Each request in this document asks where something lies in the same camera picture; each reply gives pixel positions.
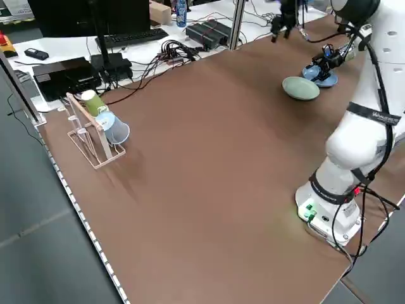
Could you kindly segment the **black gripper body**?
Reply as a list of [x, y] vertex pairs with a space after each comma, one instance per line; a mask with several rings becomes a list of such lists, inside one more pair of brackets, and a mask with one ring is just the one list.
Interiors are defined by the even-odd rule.
[[329, 68], [336, 68], [343, 64], [344, 58], [339, 49], [335, 49], [332, 45], [324, 45], [322, 51]]
[[296, 26], [299, 1], [280, 0], [280, 24], [282, 26]]

